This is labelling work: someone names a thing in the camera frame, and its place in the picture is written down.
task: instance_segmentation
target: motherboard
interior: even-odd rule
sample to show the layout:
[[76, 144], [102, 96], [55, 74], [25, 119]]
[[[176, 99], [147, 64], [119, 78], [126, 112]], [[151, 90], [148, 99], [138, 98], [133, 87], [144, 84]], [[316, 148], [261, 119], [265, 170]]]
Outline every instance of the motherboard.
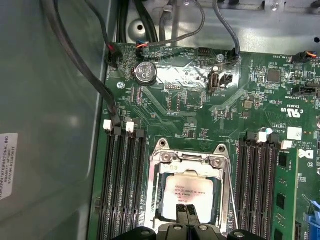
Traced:
[[315, 239], [320, 59], [116, 46], [105, 84], [122, 126], [103, 105], [88, 239], [156, 229], [190, 202], [223, 233]]

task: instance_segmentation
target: cpu socket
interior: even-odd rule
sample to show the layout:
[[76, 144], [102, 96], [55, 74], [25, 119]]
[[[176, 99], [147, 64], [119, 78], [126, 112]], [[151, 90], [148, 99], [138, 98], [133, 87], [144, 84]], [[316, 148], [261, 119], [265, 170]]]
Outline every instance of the cpu socket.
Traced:
[[230, 215], [230, 159], [226, 145], [213, 153], [170, 149], [158, 141], [150, 156], [145, 227], [155, 231], [175, 222], [176, 205], [194, 205], [200, 223], [228, 232]]

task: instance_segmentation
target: white label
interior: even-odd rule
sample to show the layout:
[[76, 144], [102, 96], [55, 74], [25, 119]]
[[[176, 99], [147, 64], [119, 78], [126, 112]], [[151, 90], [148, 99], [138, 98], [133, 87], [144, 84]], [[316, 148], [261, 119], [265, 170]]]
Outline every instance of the white label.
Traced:
[[0, 134], [0, 200], [12, 193], [17, 143], [18, 133]]
[[314, 151], [313, 150], [302, 150], [302, 149], [299, 149], [298, 151], [298, 155], [299, 155], [299, 158], [307, 158], [307, 159], [314, 159]]
[[302, 140], [302, 128], [301, 127], [288, 127], [287, 139], [290, 140]]
[[211, 180], [188, 176], [169, 176], [166, 179], [162, 216], [176, 220], [177, 204], [193, 204], [200, 223], [209, 223], [214, 201], [213, 191], [214, 183]]

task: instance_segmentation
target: gray metal panel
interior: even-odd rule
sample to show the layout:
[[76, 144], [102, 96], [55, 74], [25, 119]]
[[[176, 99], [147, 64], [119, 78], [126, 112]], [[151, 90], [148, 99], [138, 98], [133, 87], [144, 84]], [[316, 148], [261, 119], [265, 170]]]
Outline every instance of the gray metal panel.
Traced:
[[[59, 2], [71, 39], [99, 77], [97, 18], [84, 1]], [[98, 3], [105, 15], [109, 4]], [[19, 134], [13, 192], [0, 200], [0, 238], [85, 239], [97, 92], [64, 53], [39, 0], [2, 0], [0, 35], [0, 134]]]
[[[196, 36], [172, 44], [179, 47], [209, 47], [231, 50], [234, 43], [219, 22], [213, 10], [213, 0], [198, 0], [204, 8], [206, 18], [202, 31]], [[159, 30], [159, 21], [163, 6], [167, 0], [149, 0], [145, 6]], [[166, 38], [181, 36], [198, 28], [201, 22], [199, 9], [184, 0], [177, 0], [178, 8], [173, 20], [167, 21]], [[310, 9], [313, 0], [240, 0], [237, 6], [229, 6], [229, 0], [221, 5], [223, 16], [237, 33], [243, 52], [294, 55], [305, 50], [320, 52], [320, 9]], [[279, 3], [279, 9], [272, 11], [273, 3]], [[145, 30], [138, 30], [141, 25], [137, 10], [130, 5], [127, 32], [131, 43], [136, 38], [145, 39]]]

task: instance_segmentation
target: gray cable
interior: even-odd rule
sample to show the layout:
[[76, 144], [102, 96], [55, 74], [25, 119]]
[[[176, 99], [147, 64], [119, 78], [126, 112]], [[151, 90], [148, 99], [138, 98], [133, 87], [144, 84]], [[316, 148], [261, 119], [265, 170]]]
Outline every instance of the gray cable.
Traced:
[[198, 27], [198, 29], [193, 31], [193, 32], [187, 33], [187, 34], [182, 35], [182, 36], [178, 36], [178, 37], [170, 39], [170, 40], [159, 41], [159, 42], [151, 42], [151, 43], [148, 44], [150, 47], [151, 46], [159, 46], [159, 45], [166, 45], [166, 44], [172, 44], [172, 43], [175, 43], [175, 42], [179, 42], [179, 41], [181, 41], [183, 39], [190, 38], [190, 37], [198, 34], [202, 30], [202, 28], [205, 25], [205, 20], [206, 20], [205, 11], [202, 8], [202, 6], [200, 5], [200, 3], [198, 3], [196, 0], [190, 0], [190, 1], [192, 1], [196, 5], [196, 7], [200, 10], [201, 15], [202, 15], [201, 24]]
[[237, 34], [235, 33], [235, 31], [232, 29], [232, 27], [227, 23], [227, 21], [225, 20], [224, 16], [222, 16], [219, 6], [218, 6], [218, 0], [213, 0], [213, 10], [217, 16], [217, 18], [220, 20], [220, 22], [223, 24], [223, 26], [225, 27], [225, 29], [230, 33], [233, 41], [234, 41], [234, 45], [235, 45], [235, 54], [237, 57], [240, 56], [240, 42], [239, 42], [239, 38], [237, 37]]
[[[169, 0], [167, 6], [173, 6], [176, 0]], [[171, 16], [172, 12], [163, 11], [159, 22], [159, 39], [160, 42], [166, 40], [166, 20]]]

